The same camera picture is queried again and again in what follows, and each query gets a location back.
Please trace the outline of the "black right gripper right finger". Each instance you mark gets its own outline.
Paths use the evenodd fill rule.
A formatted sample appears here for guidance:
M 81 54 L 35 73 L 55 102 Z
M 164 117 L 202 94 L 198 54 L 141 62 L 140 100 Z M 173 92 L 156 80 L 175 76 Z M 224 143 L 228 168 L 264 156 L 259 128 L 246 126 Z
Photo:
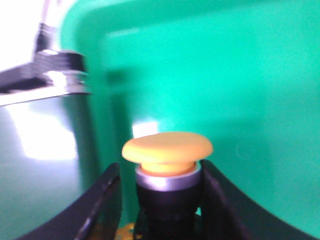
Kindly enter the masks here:
M 201 160 L 200 205 L 206 240 L 312 240 L 313 236 L 271 214 L 230 182 L 209 160 Z

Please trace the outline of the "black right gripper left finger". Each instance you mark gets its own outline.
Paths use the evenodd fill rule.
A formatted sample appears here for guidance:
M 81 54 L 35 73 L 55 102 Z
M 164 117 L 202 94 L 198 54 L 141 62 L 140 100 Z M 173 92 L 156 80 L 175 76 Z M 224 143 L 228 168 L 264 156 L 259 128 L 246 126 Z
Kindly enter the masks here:
M 121 219 L 121 178 L 117 163 L 110 164 L 75 202 L 23 240 L 113 240 Z

